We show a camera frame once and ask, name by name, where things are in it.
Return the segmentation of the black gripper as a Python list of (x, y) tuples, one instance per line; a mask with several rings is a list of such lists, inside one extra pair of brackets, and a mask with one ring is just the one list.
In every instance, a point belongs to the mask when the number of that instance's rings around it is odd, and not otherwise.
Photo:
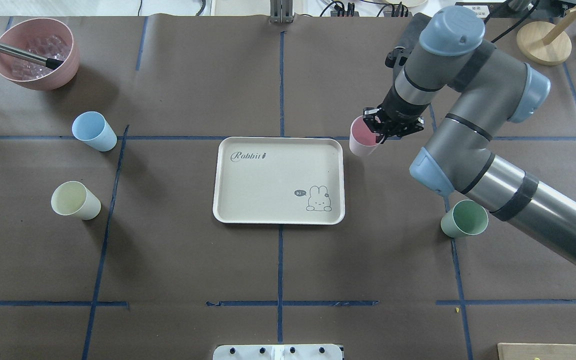
[(374, 133), (376, 143), (384, 143), (388, 138), (402, 138), (413, 133), (421, 132), (425, 128), (422, 112), (423, 105), (414, 105), (410, 114), (396, 111), (393, 115), (387, 114), (382, 107), (365, 107), (362, 111), (362, 120), (371, 133)]

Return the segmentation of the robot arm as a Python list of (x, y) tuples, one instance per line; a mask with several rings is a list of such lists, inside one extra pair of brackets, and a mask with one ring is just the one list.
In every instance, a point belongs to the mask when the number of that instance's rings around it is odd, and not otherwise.
[(489, 150), (504, 123), (521, 123), (543, 104), (551, 82), (484, 35), (467, 7), (415, 14), (385, 60), (393, 84), (381, 104), (363, 110), (363, 122), (377, 143), (402, 138), (424, 128), (422, 114), (441, 89), (457, 91), (411, 176), (444, 198), (464, 194), (576, 265), (576, 202)]

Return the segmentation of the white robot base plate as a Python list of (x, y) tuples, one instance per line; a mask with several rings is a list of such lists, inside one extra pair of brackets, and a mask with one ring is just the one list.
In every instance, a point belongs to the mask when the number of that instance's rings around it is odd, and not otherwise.
[(215, 348), (213, 360), (344, 360), (342, 345), (316, 344), (233, 344)]

